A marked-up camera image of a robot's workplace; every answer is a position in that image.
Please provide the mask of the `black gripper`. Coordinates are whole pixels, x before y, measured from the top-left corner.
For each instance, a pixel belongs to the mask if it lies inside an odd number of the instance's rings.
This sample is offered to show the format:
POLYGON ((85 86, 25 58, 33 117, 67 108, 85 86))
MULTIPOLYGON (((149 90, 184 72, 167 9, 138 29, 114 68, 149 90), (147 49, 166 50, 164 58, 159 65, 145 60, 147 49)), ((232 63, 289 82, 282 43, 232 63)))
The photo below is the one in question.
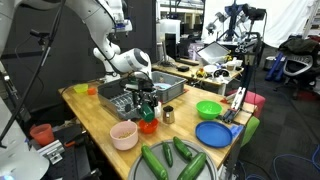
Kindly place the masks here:
POLYGON ((158 105, 157 90, 151 80, 143 78, 130 79, 125 84, 125 89, 132 93, 132 100, 135 106, 147 104, 150 107, 156 107, 158 105))

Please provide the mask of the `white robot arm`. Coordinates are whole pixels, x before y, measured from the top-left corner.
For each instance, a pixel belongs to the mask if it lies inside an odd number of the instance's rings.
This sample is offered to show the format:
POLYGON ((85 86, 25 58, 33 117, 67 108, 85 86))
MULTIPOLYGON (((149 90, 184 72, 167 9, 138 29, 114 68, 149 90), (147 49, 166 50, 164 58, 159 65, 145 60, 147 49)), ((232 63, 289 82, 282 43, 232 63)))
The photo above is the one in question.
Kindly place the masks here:
POLYGON ((110 33, 132 30, 131 21, 124 18, 121 0, 1 0, 0 55, 5 49, 15 12, 21 5, 44 11, 59 8, 40 66, 44 65, 51 50, 63 8, 68 7, 88 28, 96 45, 93 54, 104 64, 106 82, 112 82, 120 74, 130 71, 151 73, 151 61, 147 53, 138 48, 121 53, 119 47, 108 39, 110 33))

